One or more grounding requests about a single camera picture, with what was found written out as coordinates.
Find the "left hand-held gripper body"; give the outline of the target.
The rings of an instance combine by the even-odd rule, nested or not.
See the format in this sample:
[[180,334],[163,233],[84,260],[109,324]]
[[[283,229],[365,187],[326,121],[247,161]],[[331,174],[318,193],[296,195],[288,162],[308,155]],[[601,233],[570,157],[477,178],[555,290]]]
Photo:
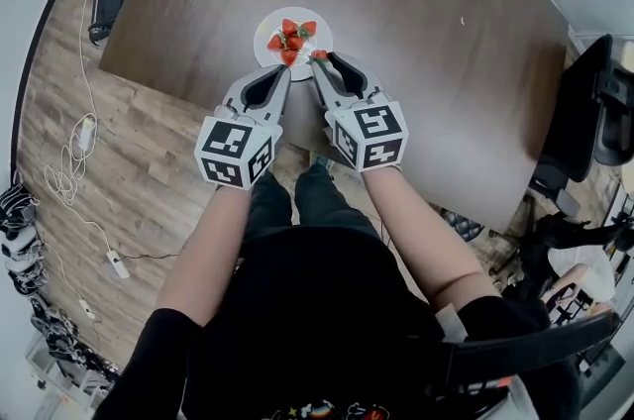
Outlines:
[[194,149],[203,179],[251,190],[272,164],[281,135],[277,123],[260,122],[229,105],[219,105],[204,119]]

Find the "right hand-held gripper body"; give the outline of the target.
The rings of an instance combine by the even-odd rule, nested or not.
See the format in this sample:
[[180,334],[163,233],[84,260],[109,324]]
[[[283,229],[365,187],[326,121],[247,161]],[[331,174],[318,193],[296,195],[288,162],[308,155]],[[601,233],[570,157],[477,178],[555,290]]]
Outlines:
[[331,142],[357,172],[400,167],[409,132],[400,104],[378,90],[348,106],[329,108]]

